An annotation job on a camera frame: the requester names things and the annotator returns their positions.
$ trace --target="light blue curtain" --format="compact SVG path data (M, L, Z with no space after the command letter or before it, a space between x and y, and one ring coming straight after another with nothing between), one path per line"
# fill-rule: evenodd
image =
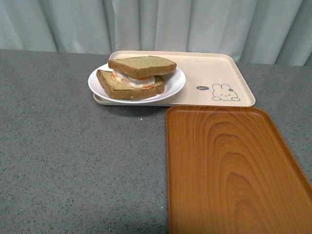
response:
M0 49L312 65L312 0L0 0Z

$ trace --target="white plate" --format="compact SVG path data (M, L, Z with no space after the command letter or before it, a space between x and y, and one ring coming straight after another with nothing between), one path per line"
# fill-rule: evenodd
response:
M174 73L161 75L161 77L165 81L165 91L162 94L158 94L154 97L149 97L149 98L140 99L140 100L112 99L107 95L107 93L105 92L105 90L103 89L103 87L98 81L98 78L97 78L98 69L103 70L103 71L112 71L112 69L108 67L108 64L100 66L99 68L94 70L88 79L88 84L89 84L90 89L92 90L93 93L95 93L101 98L104 98L106 100L113 101L113 102L119 102L119 103L139 104L139 103L149 103L149 102L154 102L154 101L160 101L160 100L169 98L173 96L174 94L176 94L177 92L179 92L183 88L185 84L185 80L186 80L184 73L181 71L181 69L177 67Z

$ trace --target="sandwich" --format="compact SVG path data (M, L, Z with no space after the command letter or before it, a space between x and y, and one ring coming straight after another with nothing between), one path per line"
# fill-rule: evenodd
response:
M157 56L111 59L112 72L97 70L97 79L113 99L145 99L162 94L165 81L160 75L173 73L176 63Z

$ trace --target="wooden tray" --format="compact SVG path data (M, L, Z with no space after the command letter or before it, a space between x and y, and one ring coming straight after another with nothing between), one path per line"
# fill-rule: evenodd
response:
M312 233L312 186L263 111L167 113L170 233Z

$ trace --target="cream tray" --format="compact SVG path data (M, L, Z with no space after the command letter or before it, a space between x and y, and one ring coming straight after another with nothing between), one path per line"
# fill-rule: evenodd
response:
M163 51L116 51L109 59L136 56L159 56L177 63L185 74L183 88L175 95L149 103L118 103L94 93L96 102L103 105L208 105L253 106L255 98L230 56L223 54L163 52Z

